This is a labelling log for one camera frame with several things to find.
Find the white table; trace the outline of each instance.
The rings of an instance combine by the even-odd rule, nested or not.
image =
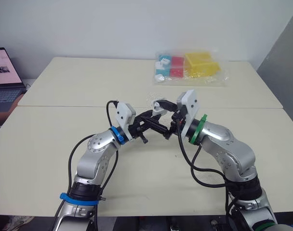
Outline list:
[[[248,62],[223,64],[225,87],[154,85],[153,60],[53,58],[21,106],[105,106],[109,100],[149,107],[154,99],[175,102],[181,92],[196,89],[204,108],[282,108]]]
[[[200,109],[197,118],[204,113],[252,147],[273,210],[293,211],[293,122],[287,114],[282,109],[213,108]],[[107,128],[102,107],[17,107],[0,129],[0,214],[52,216],[59,194],[67,189],[71,149],[81,138]],[[148,131],[146,137],[147,144],[135,140],[120,149],[100,216],[224,213],[225,190],[205,188],[192,179],[175,136],[167,141]],[[191,158],[195,148],[186,143]],[[74,155],[73,173],[85,149],[84,143]],[[204,151],[198,162],[219,169]],[[219,183],[205,173],[197,175]]]

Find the robotic arm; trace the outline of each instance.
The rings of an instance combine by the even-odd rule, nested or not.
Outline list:
[[[206,115],[200,121],[196,120],[198,109],[193,90],[182,93],[177,104],[167,100],[154,101],[153,110],[138,116],[129,104],[118,103],[116,119],[120,126],[95,134],[88,141],[69,194],[60,196],[65,202],[54,230],[96,230],[90,218],[94,216],[98,201],[105,200],[101,196],[101,185],[111,156],[122,145],[139,137],[146,143],[143,132],[149,128],[166,139],[172,134],[180,134],[182,140],[187,137],[191,144],[201,145],[216,159],[232,199],[228,210],[231,209],[238,230],[293,230],[289,226],[277,225],[266,192],[260,187],[252,149],[234,138],[229,129],[206,121]],[[167,111],[173,112],[169,129],[159,123]]]

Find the blue band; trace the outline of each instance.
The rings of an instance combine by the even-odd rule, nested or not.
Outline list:
[[[119,131],[114,127],[112,126],[111,127],[111,130],[114,132],[114,134],[117,136],[118,140],[120,141],[121,144],[125,144],[125,140],[124,138],[120,135]]]
[[[98,201],[78,201],[70,198],[65,192],[61,193],[60,199],[65,200],[74,205],[93,206],[98,205]]]

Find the black cable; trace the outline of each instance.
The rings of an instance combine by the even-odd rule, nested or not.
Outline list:
[[[188,158],[188,156],[186,154],[186,151],[184,149],[184,145],[183,145],[183,141],[182,141],[182,137],[181,137],[181,129],[180,129],[180,121],[179,120],[176,121],[176,127],[177,127],[177,134],[178,134],[178,139],[179,139],[179,145],[180,145],[181,152],[182,152],[183,157],[185,158],[186,162],[190,165],[190,167],[192,167],[194,170],[200,171],[200,172],[215,172],[215,173],[221,175],[225,179],[225,175],[222,172],[220,172],[220,171],[218,171],[216,169],[200,168],[200,167],[194,166],[190,162],[190,160],[189,160],[189,158]]]
[[[230,221],[229,221],[229,217],[230,217],[230,210],[232,208],[233,205],[235,205],[235,203],[237,202],[237,200],[239,199],[239,196],[236,196],[229,204],[228,209],[226,210],[226,223],[229,226],[230,230],[232,230],[232,227],[230,225]]]
[[[107,104],[106,104],[107,118],[108,118],[108,122],[109,122],[110,127],[112,127],[112,123],[111,123],[111,119],[110,119],[110,115],[109,115],[109,105],[110,105],[111,103],[114,103],[114,105],[115,105],[115,104],[118,103],[118,101],[110,100],[110,101],[108,101]],[[110,180],[110,178],[111,178],[111,176],[112,176],[112,174],[113,174],[113,172],[114,172],[114,170],[115,170],[115,168],[116,168],[116,166],[117,166],[118,159],[119,159],[119,151],[116,151],[116,159],[115,159],[115,161],[114,161],[114,165],[113,165],[113,167],[112,167],[112,169],[111,169],[111,171],[110,171],[110,173],[109,173],[109,175],[108,175],[108,177],[107,177],[105,183],[103,184],[103,186],[102,186],[102,188],[101,188],[101,193],[103,192],[104,188],[105,188],[106,185],[108,184],[108,181]]]
[[[79,141],[75,147],[73,148],[73,150],[71,151],[70,155],[69,155],[69,159],[68,159],[68,189],[67,189],[67,195],[69,195],[70,189],[71,189],[71,159],[73,158],[74,152],[75,150],[78,148],[78,146],[84,142],[85,140],[91,138],[93,135],[89,135],[87,137],[84,137],[81,141]]]
[[[95,208],[94,208],[94,228],[95,228],[94,231],[98,231],[97,206],[98,205],[95,205]]]
[[[111,123],[111,119],[110,119],[110,115],[109,115],[109,105],[111,104],[111,103],[118,103],[118,101],[116,101],[116,100],[110,100],[110,101],[108,101],[107,102],[107,104],[106,104],[106,112],[107,112],[107,117],[108,117],[108,121],[109,121],[109,125],[110,125],[110,127],[112,127],[112,123]]]
[[[110,119],[110,114],[109,114],[109,105],[113,103],[115,106],[116,104],[118,103],[118,101],[115,101],[115,100],[110,100],[107,102],[106,104],[106,113],[107,113],[107,118],[108,118],[108,122],[109,122],[109,125],[110,127],[112,127],[112,123],[111,123],[111,119]],[[114,161],[114,164],[113,164],[113,167],[106,179],[106,181],[104,182],[103,186],[101,187],[101,190],[100,190],[100,193],[99,195],[101,195],[105,189],[105,187],[107,186],[108,184],[108,181],[110,180],[116,166],[117,166],[117,163],[118,163],[118,159],[119,159],[119,151],[116,151],[116,159]],[[97,221],[97,205],[95,206],[95,211],[94,211],[94,228],[95,228],[95,231],[98,231],[98,221]]]
[[[195,155],[194,155],[194,158],[193,158],[193,160],[192,160],[192,162],[191,162],[191,166],[190,166],[191,176],[194,178],[194,180],[195,180],[198,184],[200,184],[200,185],[202,185],[202,186],[204,186],[204,187],[208,187],[208,188],[222,188],[222,187],[226,187],[226,186],[228,186],[228,184],[207,184],[207,183],[204,183],[204,182],[200,181],[200,180],[196,177],[196,175],[195,175],[195,173],[194,173],[194,168],[193,168],[193,166],[194,166],[194,164],[195,164],[195,160],[196,160],[196,158],[197,158],[197,156],[198,156],[200,150],[201,150],[201,145],[199,146],[198,150],[196,151],[196,153],[195,153]]]
[[[225,211],[228,210],[228,203],[229,203],[229,190],[228,190],[228,187],[226,187]]]
[[[60,203],[58,209],[57,209],[56,212],[55,212],[55,215],[54,215],[54,218],[53,218],[53,223],[52,223],[52,225],[51,225],[51,227],[50,227],[50,229],[49,229],[50,231],[53,231],[53,228],[54,228],[54,226],[55,226],[55,222],[56,222],[56,220],[57,220],[57,218],[58,218],[58,215],[59,215],[59,213],[60,213],[60,211],[61,211],[61,208],[62,208],[64,202],[65,202],[65,200],[62,200],[62,202]]]

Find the laptop keyboard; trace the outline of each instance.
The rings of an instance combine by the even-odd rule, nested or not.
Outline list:
[[[0,103],[12,103],[20,93],[20,90],[0,90]]]

